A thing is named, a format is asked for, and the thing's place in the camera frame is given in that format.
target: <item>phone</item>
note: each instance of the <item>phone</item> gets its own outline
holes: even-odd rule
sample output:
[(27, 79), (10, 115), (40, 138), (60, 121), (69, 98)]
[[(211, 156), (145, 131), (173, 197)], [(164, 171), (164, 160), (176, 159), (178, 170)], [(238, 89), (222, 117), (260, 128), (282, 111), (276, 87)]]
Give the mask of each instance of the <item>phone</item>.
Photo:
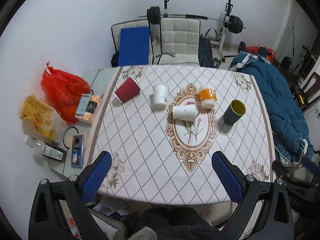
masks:
[(84, 135), (75, 135), (72, 138), (71, 147), (71, 167), (83, 167), (83, 152), (84, 152)]

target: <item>white paper cup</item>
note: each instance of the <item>white paper cup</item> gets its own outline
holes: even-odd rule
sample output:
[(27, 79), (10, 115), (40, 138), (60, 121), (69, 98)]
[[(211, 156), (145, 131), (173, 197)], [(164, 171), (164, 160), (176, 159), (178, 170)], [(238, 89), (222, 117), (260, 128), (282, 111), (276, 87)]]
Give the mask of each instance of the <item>white paper cup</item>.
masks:
[(156, 108), (167, 106), (167, 96), (169, 88), (166, 85), (158, 84), (153, 87), (153, 103)]
[(172, 109), (173, 119), (182, 121), (196, 121), (196, 105), (174, 106)]

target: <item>blue cushion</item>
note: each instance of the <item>blue cushion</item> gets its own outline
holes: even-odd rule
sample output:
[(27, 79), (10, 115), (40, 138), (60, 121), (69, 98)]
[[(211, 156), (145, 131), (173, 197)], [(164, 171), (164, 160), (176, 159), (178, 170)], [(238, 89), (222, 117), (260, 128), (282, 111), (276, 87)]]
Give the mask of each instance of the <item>blue cushion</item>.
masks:
[(118, 66), (148, 65), (150, 28), (121, 29)]

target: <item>orange mug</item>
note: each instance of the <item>orange mug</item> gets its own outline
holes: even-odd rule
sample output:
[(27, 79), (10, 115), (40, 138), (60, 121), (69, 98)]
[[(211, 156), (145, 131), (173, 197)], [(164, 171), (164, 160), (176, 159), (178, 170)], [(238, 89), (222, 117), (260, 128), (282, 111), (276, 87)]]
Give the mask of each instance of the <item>orange mug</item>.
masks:
[(215, 90), (210, 85), (202, 85), (199, 91), (198, 97), (200, 98), (202, 108), (212, 109), (217, 101)]

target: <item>barbell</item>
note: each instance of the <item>barbell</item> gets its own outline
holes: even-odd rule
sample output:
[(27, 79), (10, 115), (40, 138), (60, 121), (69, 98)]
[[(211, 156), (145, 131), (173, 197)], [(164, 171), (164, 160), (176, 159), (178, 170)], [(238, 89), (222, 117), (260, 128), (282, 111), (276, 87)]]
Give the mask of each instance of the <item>barbell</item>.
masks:
[[(209, 18), (207, 16), (193, 15), (193, 14), (167, 14), (167, 15), (168, 16), (179, 16), (179, 17), (182, 16), (185, 18), (213, 20), (213, 21), (223, 22), (226, 24), (225, 27), (227, 27), (231, 33), (240, 33), (242, 31), (242, 29), (246, 29), (245, 27), (243, 27), (242, 20), (239, 17), (234, 16), (234, 15), (229, 16), (229, 21), (218, 20), (218, 19), (214, 19), (214, 18)], [(140, 16), (140, 18), (146, 17), (147, 20), (151, 24), (160, 24), (161, 16), (164, 16), (164, 15), (160, 13), (160, 7), (159, 6), (151, 6), (149, 9), (147, 9), (147, 15)]]

